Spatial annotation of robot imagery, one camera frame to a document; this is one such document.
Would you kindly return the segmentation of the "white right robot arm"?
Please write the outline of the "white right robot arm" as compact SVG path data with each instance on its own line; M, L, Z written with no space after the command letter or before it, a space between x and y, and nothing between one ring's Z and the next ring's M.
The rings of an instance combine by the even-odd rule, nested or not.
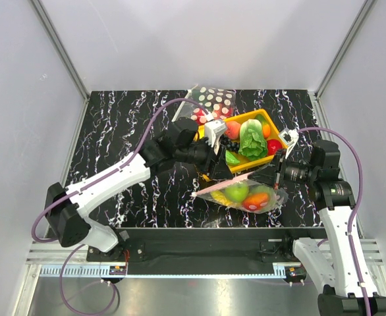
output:
M386 315L386 297L379 294L368 270L354 212L350 184L339 176L341 153L335 142L318 140L310 161L296 163L279 150L272 162L250 179L272 188L304 183L323 223L332 260L312 238L291 238L281 244L289 261L297 259L317 289L320 315Z

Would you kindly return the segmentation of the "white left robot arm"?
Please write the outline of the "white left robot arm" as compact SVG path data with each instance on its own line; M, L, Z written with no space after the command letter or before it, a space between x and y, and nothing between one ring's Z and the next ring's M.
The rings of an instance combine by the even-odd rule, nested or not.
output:
M174 164L188 163L214 180L233 177L225 160L220 138L227 130L223 120L198 124L189 118L170 123L158 136L146 140L140 149L94 176L63 187L54 183L47 189L44 217L55 239L64 248L84 244L99 250L109 260L124 254L124 241L113 228L90 218L90 213L123 190L168 171Z

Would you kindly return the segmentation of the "green fake apple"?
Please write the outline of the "green fake apple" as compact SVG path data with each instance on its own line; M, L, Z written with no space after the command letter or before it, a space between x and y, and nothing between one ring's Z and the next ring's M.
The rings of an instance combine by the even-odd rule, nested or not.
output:
M243 202L249 194L249 187L246 183L239 182L224 189L226 198L229 201L240 203Z

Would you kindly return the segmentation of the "clear zip top bag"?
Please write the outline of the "clear zip top bag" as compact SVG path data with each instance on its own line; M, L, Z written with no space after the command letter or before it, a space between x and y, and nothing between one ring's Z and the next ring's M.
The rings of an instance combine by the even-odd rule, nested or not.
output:
M289 198L277 179L277 173L269 166L216 182L191 193L191 196L253 214L278 209Z

